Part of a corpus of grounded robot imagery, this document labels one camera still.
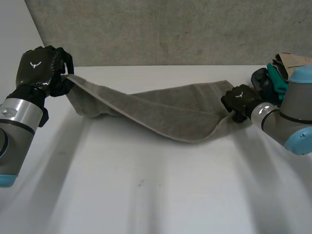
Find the towel fold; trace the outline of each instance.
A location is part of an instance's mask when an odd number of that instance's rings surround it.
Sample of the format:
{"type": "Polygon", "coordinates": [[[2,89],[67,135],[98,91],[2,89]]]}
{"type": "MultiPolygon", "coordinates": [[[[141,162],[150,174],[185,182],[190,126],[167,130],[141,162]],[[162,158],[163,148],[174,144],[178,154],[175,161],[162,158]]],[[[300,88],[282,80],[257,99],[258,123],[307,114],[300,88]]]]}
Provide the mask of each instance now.
{"type": "Polygon", "coordinates": [[[75,84],[67,97],[79,115],[126,116],[163,136],[185,142],[207,139],[222,125],[226,131],[243,127],[226,120],[229,113],[220,100],[233,87],[226,80],[129,95],[75,75],[67,78],[75,84]]]}

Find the wall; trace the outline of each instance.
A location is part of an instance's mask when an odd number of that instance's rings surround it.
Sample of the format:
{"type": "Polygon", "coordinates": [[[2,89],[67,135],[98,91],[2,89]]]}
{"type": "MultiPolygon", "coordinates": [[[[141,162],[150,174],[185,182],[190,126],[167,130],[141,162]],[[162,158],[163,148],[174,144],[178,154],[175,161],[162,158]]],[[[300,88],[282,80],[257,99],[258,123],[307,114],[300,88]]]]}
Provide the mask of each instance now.
{"type": "Polygon", "coordinates": [[[312,56],[310,0],[26,0],[76,66],[267,64],[312,56]]]}

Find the teal fabric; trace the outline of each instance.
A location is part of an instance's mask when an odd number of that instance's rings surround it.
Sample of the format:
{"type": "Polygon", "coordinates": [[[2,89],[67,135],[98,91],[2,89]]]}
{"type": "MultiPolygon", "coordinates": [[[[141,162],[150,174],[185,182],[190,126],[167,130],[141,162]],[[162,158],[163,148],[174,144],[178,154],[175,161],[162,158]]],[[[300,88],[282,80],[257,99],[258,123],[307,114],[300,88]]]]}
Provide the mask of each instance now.
{"type": "Polygon", "coordinates": [[[278,93],[278,98],[280,100],[283,100],[284,95],[288,89],[288,83],[283,80],[279,72],[275,67],[272,66],[272,64],[267,65],[269,77],[273,82],[274,90],[278,93]]]}

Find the table surface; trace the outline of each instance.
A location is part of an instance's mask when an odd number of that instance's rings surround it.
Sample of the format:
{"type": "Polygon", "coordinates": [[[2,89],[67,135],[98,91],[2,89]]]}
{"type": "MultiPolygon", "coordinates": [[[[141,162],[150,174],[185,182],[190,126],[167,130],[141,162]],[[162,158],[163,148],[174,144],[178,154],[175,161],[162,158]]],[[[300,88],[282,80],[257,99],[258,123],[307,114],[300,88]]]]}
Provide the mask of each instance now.
{"type": "MultiPolygon", "coordinates": [[[[10,55],[0,56],[2,99],[14,88],[21,53],[41,45],[24,3],[5,2],[4,13],[20,13],[19,21],[0,14],[11,23],[10,30],[0,23],[8,32],[0,50],[10,55]]],[[[76,74],[135,93],[223,79],[239,85],[260,67],[78,67],[76,74]]],[[[50,119],[15,185],[0,189],[1,234],[311,233],[311,157],[286,152],[254,126],[185,144],[123,117],[78,116],[66,97],[49,97],[46,108],[50,119]]]]}

